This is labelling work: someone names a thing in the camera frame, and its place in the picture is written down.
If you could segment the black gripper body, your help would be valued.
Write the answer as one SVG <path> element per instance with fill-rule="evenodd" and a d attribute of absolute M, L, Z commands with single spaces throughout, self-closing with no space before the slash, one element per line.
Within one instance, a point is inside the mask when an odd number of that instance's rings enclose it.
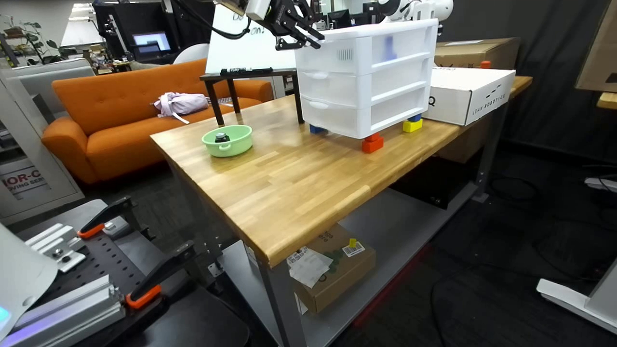
<path fill-rule="evenodd" d="M 263 24 L 276 36 L 297 32 L 315 20 L 307 0 L 270 0 Z"/>

